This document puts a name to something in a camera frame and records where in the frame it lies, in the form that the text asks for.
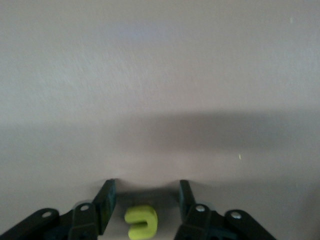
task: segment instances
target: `white surface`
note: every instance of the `white surface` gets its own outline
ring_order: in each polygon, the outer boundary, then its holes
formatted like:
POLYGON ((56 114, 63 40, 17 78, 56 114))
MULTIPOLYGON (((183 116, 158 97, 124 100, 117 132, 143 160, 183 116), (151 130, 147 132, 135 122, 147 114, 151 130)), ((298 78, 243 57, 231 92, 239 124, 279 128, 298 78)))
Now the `white surface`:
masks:
MULTIPOLYGON (((316 0, 0 0, 0 233, 108 178, 190 179, 220 213, 318 239, 319 26, 316 0)), ((109 227, 126 239, 120 210, 109 227)))

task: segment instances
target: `silver screw head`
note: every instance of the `silver screw head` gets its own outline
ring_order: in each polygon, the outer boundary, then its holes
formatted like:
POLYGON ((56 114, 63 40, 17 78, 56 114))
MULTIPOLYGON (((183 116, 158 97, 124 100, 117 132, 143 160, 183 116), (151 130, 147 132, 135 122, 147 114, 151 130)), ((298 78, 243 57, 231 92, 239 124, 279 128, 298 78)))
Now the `silver screw head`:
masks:
POLYGON ((47 218, 50 217, 52 215, 52 213, 50 211, 46 211, 44 214, 42 214, 43 218, 47 218))
POLYGON ((198 212, 204 212, 204 211, 206 210, 205 207, 202 206, 202 205, 196 206, 195 209, 196 209, 198 212))
POLYGON ((86 211, 89 209, 89 205, 83 205, 82 207, 80 207, 80 211, 86 211))
POLYGON ((242 218, 241 214, 238 213, 237 211, 233 211, 231 213, 231 217, 233 217, 234 219, 241 219, 242 218))

